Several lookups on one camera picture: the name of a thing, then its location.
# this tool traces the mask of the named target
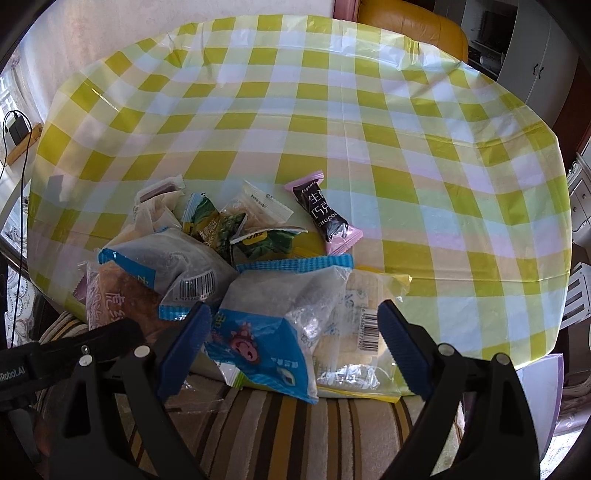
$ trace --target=plastic tablecloth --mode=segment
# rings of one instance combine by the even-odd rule
[[[409,321],[516,365],[552,349],[571,248],[555,135],[438,48],[330,18],[187,24],[69,79],[34,166],[32,278],[82,316],[78,264],[131,221],[139,189],[177,174],[219,209],[253,182],[310,229],[296,244],[322,253],[282,189],[314,170],[329,205],[364,232],[356,264],[413,277]]]

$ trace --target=orange leather chair back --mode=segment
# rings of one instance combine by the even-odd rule
[[[468,40],[451,20],[402,0],[361,0],[357,22],[401,33],[468,61]]]

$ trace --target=silver bolt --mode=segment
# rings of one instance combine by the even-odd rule
[[[437,347],[437,350],[443,356],[452,356],[455,353],[455,348],[452,347],[449,343],[442,343]]]
[[[509,357],[506,356],[504,353],[497,354],[496,361],[499,362],[501,365],[509,365],[511,363]]]
[[[143,358],[150,354],[150,347],[148,345],[140,345],[134,350],[134,355],[137,358]]]
[[[92,356],[91,355],[83,355],[80,357],[80,360],[78,360],[78,363],[82,367],[88,367],[92,363]]]

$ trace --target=tablecloth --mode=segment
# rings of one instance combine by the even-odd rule
[[[356,264],[412,275],[403,312],[437,342],[516,365],[553,347],[571,246],[556,136],[438,48],[330,18],[187,24],[69,79],[34,166],[32,278],[83,315],[79,263],[131,221],[140,188],[176,174],[218,208],[253,182],[321,253],[281,187],[314,170],[364,232]]]

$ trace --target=brown striped chair seat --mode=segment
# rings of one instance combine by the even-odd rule
[[[86,330],[72,316],[60,317],[42,342]],[[408,437],[423,407],[419,397],[396,404],[376,400],[321,399],[311,405],[279,393],[236,390],[199,375],[188,379],[195,391],[217,401],[191,411],[167,404],[187,447],[210,480],[372,480],[378,479]],[[55,428],[65,382],[39,395],[37,408]],[[155,473],[124,396],[120,412],[134,458]],[[456,421],[437,462],[448,468],[463,433]]]

